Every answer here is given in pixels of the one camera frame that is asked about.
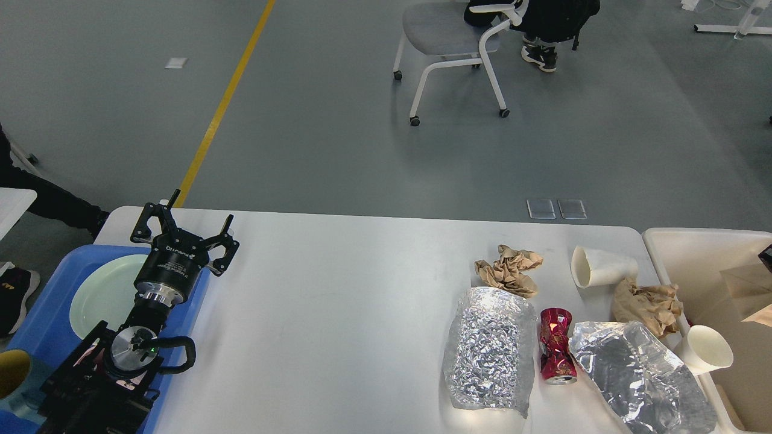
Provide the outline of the foil piece under arm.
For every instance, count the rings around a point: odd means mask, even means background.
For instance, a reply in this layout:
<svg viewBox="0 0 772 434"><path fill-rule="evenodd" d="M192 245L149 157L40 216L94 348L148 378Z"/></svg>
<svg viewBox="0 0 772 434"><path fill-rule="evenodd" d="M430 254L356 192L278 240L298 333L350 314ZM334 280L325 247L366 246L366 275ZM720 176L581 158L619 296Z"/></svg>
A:
<svg viewBox="0 0 772 434"><path fill-rule="evenodd" d="M711 433L718 417L692 371L639 321L574 324L569 348L631 433Z"/></svg>

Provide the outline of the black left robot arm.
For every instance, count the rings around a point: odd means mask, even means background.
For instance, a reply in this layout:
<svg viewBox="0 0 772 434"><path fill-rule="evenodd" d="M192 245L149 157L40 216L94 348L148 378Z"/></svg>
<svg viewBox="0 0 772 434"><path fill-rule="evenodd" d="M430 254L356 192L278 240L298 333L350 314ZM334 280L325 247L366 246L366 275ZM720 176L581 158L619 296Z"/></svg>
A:
<svg viewBox="0 0 772 434"><path fill-rule="evenodd" d="M184 373L195 365L190 337L163 337L171 311L185 303L202 270L223 275L239 242L229 233L233 215L209 238L180 228L171 208L146 203L130 239L151 245L133 281L137 294L124 323L111 330L100 321L44 381L41 433L135 433L160 392L157 376Z"/></svg>

